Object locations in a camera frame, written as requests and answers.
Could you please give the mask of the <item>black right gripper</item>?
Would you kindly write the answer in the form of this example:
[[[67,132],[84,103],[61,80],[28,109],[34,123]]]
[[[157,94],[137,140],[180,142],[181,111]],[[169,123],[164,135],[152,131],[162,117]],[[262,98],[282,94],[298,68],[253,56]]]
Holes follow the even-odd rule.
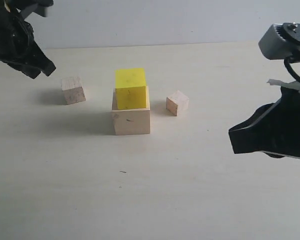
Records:
[[[228,130],[235,154],[262,152],[275,159],[300,159],[300,93],[283,86],[280,92],[279,100],[259,107]]]

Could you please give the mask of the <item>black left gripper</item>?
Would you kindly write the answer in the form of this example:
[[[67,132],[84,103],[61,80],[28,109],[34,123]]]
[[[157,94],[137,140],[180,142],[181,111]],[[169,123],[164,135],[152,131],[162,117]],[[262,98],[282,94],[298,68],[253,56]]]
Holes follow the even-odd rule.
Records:
[[[37,45],[32,25],[20,11],[32,4],[52,7],[53,0],[0,0],[0,61],[31,79],[49,77],[55,64]]]

